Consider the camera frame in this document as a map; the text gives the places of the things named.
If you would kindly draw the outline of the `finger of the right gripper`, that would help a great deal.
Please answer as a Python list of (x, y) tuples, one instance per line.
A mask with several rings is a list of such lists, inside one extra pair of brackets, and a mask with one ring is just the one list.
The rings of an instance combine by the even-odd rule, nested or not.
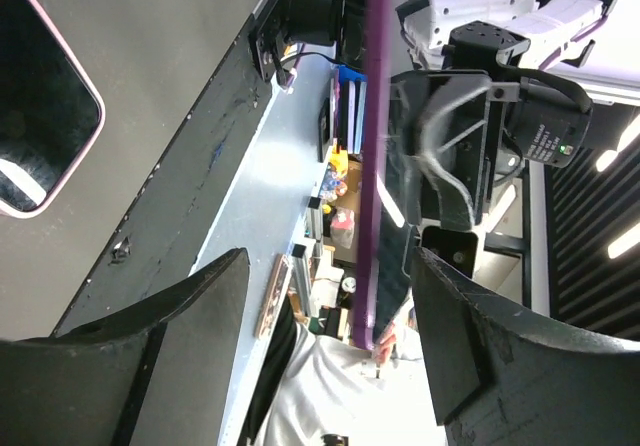
[(424, 185), (435, 192), (441, 228), (470, 231), (479, 223), (491, 85), (479, 70), (414, 70), (390, 79), (389, 150), (399, 159), (398, 204), (407, 223), (422, 222)]

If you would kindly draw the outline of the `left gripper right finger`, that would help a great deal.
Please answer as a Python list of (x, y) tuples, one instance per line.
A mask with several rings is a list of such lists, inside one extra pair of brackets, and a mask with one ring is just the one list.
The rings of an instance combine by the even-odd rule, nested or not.
[(535, 313), (424, 248), (411, 283), (449, 444), (638, 444), (638, 342)]

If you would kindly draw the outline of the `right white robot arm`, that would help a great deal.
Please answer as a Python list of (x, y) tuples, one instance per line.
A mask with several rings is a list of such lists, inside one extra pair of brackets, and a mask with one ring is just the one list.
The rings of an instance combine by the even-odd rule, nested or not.
[(526, 162), (568, 166), (595, 105), (551, 68), (584, 65), (617, 0), (269, 0), (250, 31), (283, 89), (330, 48), (320, 139), (362, 161), (359, 229), (478, 225)]

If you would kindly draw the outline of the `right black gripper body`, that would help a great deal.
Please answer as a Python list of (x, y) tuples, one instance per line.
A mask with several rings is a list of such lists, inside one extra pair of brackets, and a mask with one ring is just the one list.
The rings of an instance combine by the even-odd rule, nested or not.
[(491, 184), (511, 182), (527, 161), (568, 166), (587, 135), (592, 99), (580, 85), (549, 73), (505, 73), (501, 81), (514, 84), (516, 96), (505, 102), (499, 116), (499, 148), (513, 153), (517, 161)]

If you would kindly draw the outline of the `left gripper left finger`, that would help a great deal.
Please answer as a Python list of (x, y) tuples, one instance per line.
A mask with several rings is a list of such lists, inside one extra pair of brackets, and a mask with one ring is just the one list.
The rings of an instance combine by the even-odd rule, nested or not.
[(3, 342), (2, 443), (215, 444), (249, 272), (232, 249), (63, 336)]

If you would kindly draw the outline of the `purple smartphone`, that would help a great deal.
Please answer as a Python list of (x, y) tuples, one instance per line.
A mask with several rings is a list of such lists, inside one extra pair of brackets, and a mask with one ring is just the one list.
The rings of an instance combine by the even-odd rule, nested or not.
[(367, 92), (352, 341), (371, 350), (395, 315), (408, 286), (406, 245), (411, 227), (402, 211), (403, 169), (397, 128), (389, 124), (391, 78), (410, 71), (396, 8), (406, 0), (369, 0), (366, 11)]

